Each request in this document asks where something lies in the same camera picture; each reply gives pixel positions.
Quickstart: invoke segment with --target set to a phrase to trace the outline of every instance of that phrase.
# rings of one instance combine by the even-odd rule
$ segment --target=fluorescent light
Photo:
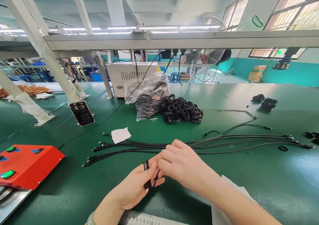
[[[85,28],[63,28],[65,31],[85,31]],[[101,28],[92,28],[94,31],[99,31]]]
[[[151,29],[177,29],[178,27],[140,27],[139,29],[151,30]]]
[[[200,29],[200,28],[220,28],[220,26],[189,26],[189,27],[180,27],[180,29]]]
[[[155,31],[155,32],[153,32],[154,34],[159,34],[159,33],[179,33],[178,31],[173,31],[173,32],[170,32],[170,31],[168,31],[168,32],[157,32],[157,31]]]
[[[126,30],[126,29],[136,29],[136,27],[108,27],[108,30]]]
[[[114,34],[131,34],[132,31],[130,32],[111,32],[110,34],[114,35]]]
[[[14,30],[0,30],[0,32],[24,32],[24,30],[18,30],[18,29],[14,29]]]
[[[207,31],[193,31],[193,32],[207,32]],[[182,33],[190,33],[190,32],[182,32]]]

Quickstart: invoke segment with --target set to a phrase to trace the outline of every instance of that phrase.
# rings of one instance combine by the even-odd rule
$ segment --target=ruler
[[[146,213],[126,210],[119,222],[120,225],[187,225],[185,223],[148,215]]]

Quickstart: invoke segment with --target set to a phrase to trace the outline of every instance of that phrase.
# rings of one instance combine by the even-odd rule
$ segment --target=green workbench
[[[193,141],[204,138],[204,133],[224,132],[237,124],[251,120],[241,112],[217,112],[213,109],[247,110],[258,116],[255,124],[272,127],[265,130],[243,126],[231,134],[291,134],[297,140],[310,143],[303,133],[319,132],[319,90],[295,85],[276,84],[170,84],[176,97],[198,104],[204,111],[201,124],[180,122],[166,124],[158,119],[136,122],[135,105],[122,105],[104,121],[122,102],[107,97],[103,83],[82,83],[95,124],[80,127],[65,106],[54,112],[56,118],[42,127],[33,126],[34,118],[23,114],[18,104],[0,101],[0,150],[13,144],[54,145],[60,147],[65,159],[18,207],[5,224],[84,224],[89,214],[103,197],[136,166],[154,156],[149,153],[123,153],[81,167],[99,141],[109,141],[102,135],[115,129],[128,127],[132,140],[150,143],[170,143],[174,139]],[[259,110],[251,98],[257,94],[278,100],[270,113]],[[48,100],[37,101],[44,109],[52,111],[62,102],[64,94]],[[245,144],[214,148],[214,151],[231,151]],[[283,224],[319,224],[319,150],[287,146],[289,151],[269,145],[230,154],[202,155],[201,158],[218,174],[244,186],[264,209]],[[114,151],[110,148],[97,152]],[[186,224],[211,224],[211,207],[202,198],[186,190],[176,181],[167,179],[134,208],[136,211],[183,222]]]

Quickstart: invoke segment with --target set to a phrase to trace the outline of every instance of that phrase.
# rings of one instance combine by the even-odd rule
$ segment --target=white machine
[[[117,98],[124,98],[124,83],[134,79],[138,75],[144,75],[151,62],[120,62],[107,64],[106,69],[112,82],[113,90]],[[158,64],[153,62],[147,73],[157,72]]]

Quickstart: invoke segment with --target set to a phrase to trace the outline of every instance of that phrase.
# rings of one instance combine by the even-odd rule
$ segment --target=white paper
[[[247,192],[247,190],[244,187],[238,187],[235,183],[233,183],[229,178],[222,175],[222,179],[224,179],[228,185],[237,191],[239,191],[241,194],[245,195],[249,199],[256,202]],[[212,224],[213,225],[233,225],[233,223],[230,221],[230,219],[214,204],[212,204]]]
[[[111,132],[113,142],[115,144],[122,142],[129,137],[131,137],[130,132],[128,131],[127,127],[125,129],[118,129],[118,130],[113,130]]]

